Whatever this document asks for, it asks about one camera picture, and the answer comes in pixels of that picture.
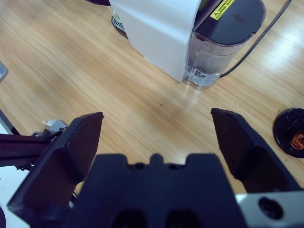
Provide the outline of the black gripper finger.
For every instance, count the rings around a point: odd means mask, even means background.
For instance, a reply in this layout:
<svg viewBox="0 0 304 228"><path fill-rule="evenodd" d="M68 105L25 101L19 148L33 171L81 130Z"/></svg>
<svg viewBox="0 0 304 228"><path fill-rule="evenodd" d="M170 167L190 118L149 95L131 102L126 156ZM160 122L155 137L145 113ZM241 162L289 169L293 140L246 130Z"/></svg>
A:
<svg viewBox="0 0 304 228"><path fill-rule="evenodd" d="M7 207L32 228L59 228L97 152L103 113L74 119L43 152Z"/></svg>
<svg viewBox="0 0 304 228"><path fill-rule="evenodd" d="M246 119L212 108L218 145L231 175L248 193L298 191L300 185Z"/></svg>

